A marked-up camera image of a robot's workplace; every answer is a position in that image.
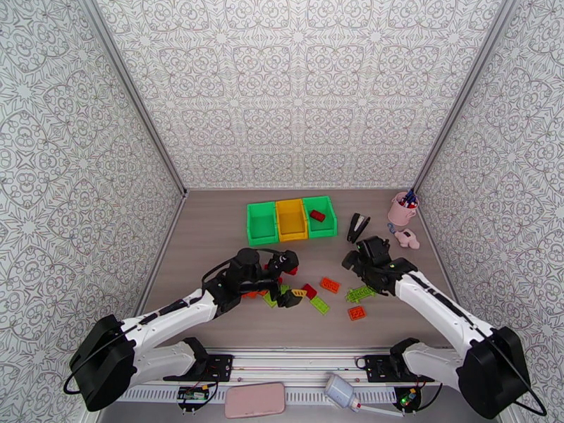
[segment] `patterned wallpaper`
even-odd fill
[[[500,0],[98,2],[188,188],[396,188]]]
[[[528,422],[564,422],[563,23],[522,1],[420,191],[462,304],[524,343],[550,416]]]
[[[0,22],[0,421],[71,422],[68,360],[131,314],[180,194],[75,0]]]

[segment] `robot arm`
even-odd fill
[[[417,267],[391,260],[388,240],[357,243],[343,260],[370,288],[394,295],[415,308],[453,346],[434,349],[410,338],[391,349],[392,358],[416,375],[425,375],[462,393],[482,417],[492,419],[530,388],[519,337],[508,327],[495,329],[445,296]]]
[[[281,294],[278,283],[282,272],[295,273],[298,257],[289,250],[266,251],[273,257],[264,268],[256,250],[242,249],[205,274],[201,288],[170,305],[123,321],[113,314],[100,319],[70,361],[73,373],[65,383],[65,393],[82,394],[87,409],[97,411],[129,387],[186,374],[194,363],[207,360],[207,353],[196,338],[186,338],[169,347],[157,346],[228,312],[248,292],[268,290],[279,307],[298,304],[302,298],[292,290]],[[73,377],[78,391],[68,390]]]

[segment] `stapler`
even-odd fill
[[[370,222],[370,217],[361,215],[360,213],[355,213],[350,220],[350,227],[348,229],[347,241],[354,243],[358,240],[361,232],[364,231],[366,225]]]

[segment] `pen holder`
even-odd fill
[[[408,209],[400,204],[402,198],[407,195],[407,192],[399,192],[392,199],[392,207],[388,212],[388,219],[391,223],[397,226],[404,226],[410,222],[410,219],[417,213],[417,208]]]

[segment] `green lego brick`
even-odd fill
[[[355,304],[359,304],[360,300],[374,296],[376,296],[376,292],[374,292],[368,286],[362,286],[356,289],[349,289],[345,299],[348,302],[354,302]]]
[[[266,304],[270,305],[270,307],[274,307],[276,305],[276,301],[270,299],[270,292],[268,292],[262,299],[265,301]]]
[[[327,312],[330,309],[330,307],[327,305],[327,303],[325,301],[323,301],[319,296],[313,297],[313,299],[310,300],[310,302],[317,309],[317,311],[320,312],[321,314],[327,314]]]

